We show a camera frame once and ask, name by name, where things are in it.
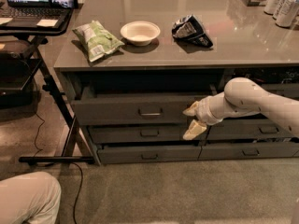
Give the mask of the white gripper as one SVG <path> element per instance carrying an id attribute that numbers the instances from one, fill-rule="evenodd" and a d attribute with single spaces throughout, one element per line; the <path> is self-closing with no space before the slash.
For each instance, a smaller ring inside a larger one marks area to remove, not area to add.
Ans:
<path id="1" fill-rule="evenodd" d="M 186 116 L 195 116 L 200 120 L 193 120 L 188 130 L 183 134 L 184 140 L 193 140 L 206 130 L 207 125 L 215 125 L 222 122 L 222 119 L 217 118 L 211 111 L 212 96 L 208 96 L 202 100 L 195 101 L 183 111 Z"/>

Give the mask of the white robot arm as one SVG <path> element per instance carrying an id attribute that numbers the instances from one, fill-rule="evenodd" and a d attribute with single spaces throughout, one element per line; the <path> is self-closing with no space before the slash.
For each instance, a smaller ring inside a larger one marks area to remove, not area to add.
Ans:
<path id="1" fill-rule="evenodd" d="M 195 101 L 183 111 L 196 117 L 183 134 L 184 140 L 193 140 L 226 118 L 238 118 L 262 114 L 294 136 L 299 136 L 299 101 L 269 91 L 244 77 L 231 79 L 224 91 Z"/>

